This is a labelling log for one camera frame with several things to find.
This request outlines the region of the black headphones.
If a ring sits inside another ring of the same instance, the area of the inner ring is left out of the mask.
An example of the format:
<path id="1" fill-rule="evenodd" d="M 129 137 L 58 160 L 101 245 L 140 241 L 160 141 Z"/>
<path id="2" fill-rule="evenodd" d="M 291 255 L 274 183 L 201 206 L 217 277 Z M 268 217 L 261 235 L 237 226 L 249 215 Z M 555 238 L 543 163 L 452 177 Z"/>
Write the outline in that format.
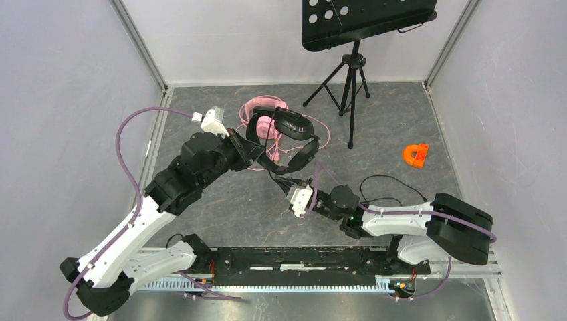
<path id="1" fill-rule="evenodd" d="M 257 162 L 264 169 L 276 175 L 285 175 L 303 169 L 314 159 L 320 147 L 320 138 L 315 135 L 314 126 L 309 119 L 289 109 L 265 106 L 254 108 L 252 117 L 247 125 L 247 140 L 260 144 L 259 135 L 257 133 L 257 123 L 263 116 L 271 118 L 268 124 L 273 122 L 273 127 L 280 134 L 296 141 L 303 142 L 309 140 L 287 165 L 278 165 L 275 161 L 272 161 L 267 156 L 265 150 L 257 159 Z"/>

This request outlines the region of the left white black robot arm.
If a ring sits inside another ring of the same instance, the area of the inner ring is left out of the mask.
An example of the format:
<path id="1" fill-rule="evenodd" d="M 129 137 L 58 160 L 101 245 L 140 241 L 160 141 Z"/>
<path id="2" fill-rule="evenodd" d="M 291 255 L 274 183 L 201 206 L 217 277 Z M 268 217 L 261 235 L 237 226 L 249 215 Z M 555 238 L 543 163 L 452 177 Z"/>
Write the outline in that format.
<path id="1" fill-rule="evenodd" d="M 137 290 L 177 271 L 203 272 L 211 251 L 196 235 L 187 235 L 173 246 L 143 259 L 134 256 L 165 225 L 199 200 L 212 182 L 229 170 L 251 166 L 265 149 L 233 129 L 228 136 L 198 132 L 145 188 L 132 212 L 89 254 L 67 258 L 61 265 L 72 283 L 71 293 L 91 314 L 107 316 Z"/>

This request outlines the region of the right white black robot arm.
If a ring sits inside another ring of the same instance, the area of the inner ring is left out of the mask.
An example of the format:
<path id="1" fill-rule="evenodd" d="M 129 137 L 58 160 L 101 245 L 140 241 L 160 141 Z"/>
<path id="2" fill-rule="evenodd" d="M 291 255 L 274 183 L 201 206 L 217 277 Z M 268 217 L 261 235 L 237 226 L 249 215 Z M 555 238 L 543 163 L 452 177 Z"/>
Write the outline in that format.
<path id="1" fill-rule="evenodd" d="M 315 212 L 338 222 L 339 229 L 353 239 L 392 236 L 386 264 L 395 273 L 447 257 L 487 265 L 496 240 L 493 217 L 450 194 L 437 193 L 432 201 L 418 205 L 381 207 L 361 202 L 348 185 L 326 193 L 313 180 L 276 176 L 274 181 L 286 193 L 296 217 Z"/>

